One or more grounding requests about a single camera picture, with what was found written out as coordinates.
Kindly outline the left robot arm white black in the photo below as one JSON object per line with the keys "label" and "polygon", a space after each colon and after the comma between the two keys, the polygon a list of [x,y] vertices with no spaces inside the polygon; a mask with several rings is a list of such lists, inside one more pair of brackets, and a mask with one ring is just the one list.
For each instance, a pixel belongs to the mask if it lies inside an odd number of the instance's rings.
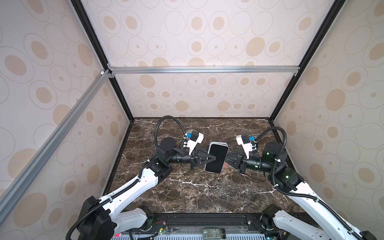
{"label": "left robot arm white black", "polygon": [[139,174],[117,190],[96,199],[88,198],[76,223],[66,239],[78,230],[81,240],[110,240],[113,236],[131,229],[149,229],[153,213],[145,207],[126,212],[124,209],[147,190],[166,179],[173,170],[172,164],[190,164],[199,167],[216,160],[205,150],[196,149],[197,142],[185,144],[191,150],[177,147],[176,140],[165,138],[156,148],[155,155],[146,161]]}

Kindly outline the black phone from blue case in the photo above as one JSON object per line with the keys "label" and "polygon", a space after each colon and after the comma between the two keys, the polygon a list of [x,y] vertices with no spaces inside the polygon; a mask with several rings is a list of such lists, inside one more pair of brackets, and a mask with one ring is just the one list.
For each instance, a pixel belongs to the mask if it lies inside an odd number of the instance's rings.
{"label": "black phone from blue case", "polygon": [[216,159],[205,166],[208,173],[219,174],[222,171],[225,159],[229,151],[229,146],[224,142],[211,142],[208,148],[208,154],[215,156]]}

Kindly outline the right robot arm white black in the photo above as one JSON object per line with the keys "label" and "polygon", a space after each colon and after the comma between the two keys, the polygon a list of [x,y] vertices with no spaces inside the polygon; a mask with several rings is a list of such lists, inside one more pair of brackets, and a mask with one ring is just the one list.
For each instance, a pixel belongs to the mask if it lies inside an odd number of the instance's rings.
{"label": "right robot arm white black", "polygon": [[284,145],[268,143],[261,157],[253,156],[258,142],[254,138],[238,136],[243,152],[227,154],[226,162],[244,173],[249,169],[269,173],[274,189],[297,203],[317,223],[314,227],[290,216],[281,208],[270,205],[264,209],[259,224],[266,231],[280,229],[302,240],[374,240],[369,231],[360,231],[325,203],[294,169],[286,165],[288,156]]}

